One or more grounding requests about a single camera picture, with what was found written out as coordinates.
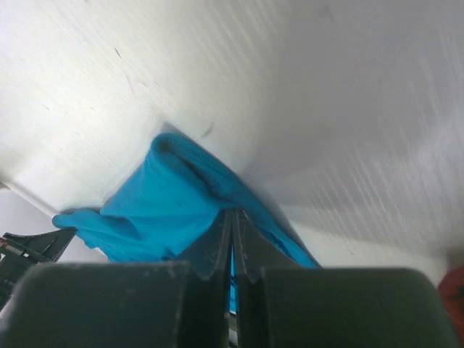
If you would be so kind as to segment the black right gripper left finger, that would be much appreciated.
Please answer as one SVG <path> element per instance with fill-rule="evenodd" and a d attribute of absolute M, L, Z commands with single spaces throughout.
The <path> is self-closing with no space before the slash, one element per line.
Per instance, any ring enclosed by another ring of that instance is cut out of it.
<path fill-rule="evenodd" d="M 31 268 L 1 319 L 3 347 L 227 347 L 231 215 L 168 262 Z"/>

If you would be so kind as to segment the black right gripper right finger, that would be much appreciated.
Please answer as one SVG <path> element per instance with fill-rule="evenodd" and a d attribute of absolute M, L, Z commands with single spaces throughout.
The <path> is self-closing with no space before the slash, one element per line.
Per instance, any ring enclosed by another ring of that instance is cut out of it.
<path fill-rule="evenodd" d="M 305 268 L 231 213 L 241 347 L 457 347 L 433 284 L 407 268 Z"/>

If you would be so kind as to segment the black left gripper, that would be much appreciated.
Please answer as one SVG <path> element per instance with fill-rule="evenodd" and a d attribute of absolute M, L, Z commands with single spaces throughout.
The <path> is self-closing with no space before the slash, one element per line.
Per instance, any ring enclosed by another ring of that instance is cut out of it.
<path fill-rule="evenodd" d="M 76 233 L 74 228 L 32 236 L 5 233 L 1 237 L 1 290 L 12 290 L 30 267 L 59 260 Z"/>

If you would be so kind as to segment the blue t-shirt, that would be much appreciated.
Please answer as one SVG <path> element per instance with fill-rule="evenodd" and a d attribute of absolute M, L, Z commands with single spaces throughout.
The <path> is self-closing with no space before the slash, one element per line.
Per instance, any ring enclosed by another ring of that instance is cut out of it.
<path fill-rule="evenodd" d="M 68 210 L 52 223 L 74 228 L 110 262 L 163 262 L 187 249 L 223 210 L 244 210 L 280 252 L 303 267 L 317 267 L 232 170 L 176 133 L 154 138 L 143 163 L 102 208 Z"/>

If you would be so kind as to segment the red t-shirt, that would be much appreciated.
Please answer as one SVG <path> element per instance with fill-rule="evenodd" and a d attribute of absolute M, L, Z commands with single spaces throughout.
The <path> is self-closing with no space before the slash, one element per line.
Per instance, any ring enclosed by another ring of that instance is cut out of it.
<path fill-rule="evenodd" d="M 448 272 L 440 282 L 438 291 L 450 317 L 463 322 L 463 267 Z"/>

